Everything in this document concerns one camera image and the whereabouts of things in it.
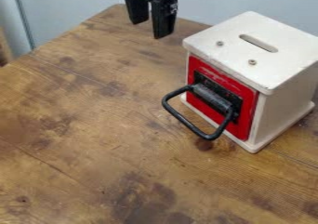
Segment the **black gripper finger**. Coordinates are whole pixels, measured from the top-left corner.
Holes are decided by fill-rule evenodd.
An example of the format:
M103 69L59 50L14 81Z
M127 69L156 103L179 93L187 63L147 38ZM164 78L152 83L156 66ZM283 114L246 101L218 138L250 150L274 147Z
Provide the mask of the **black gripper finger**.
M152 0L151 19L153 38L159 39L172 34L177 13L177 0Z
M127 10L132 24L149 19L149 5L147 0L125 0Z

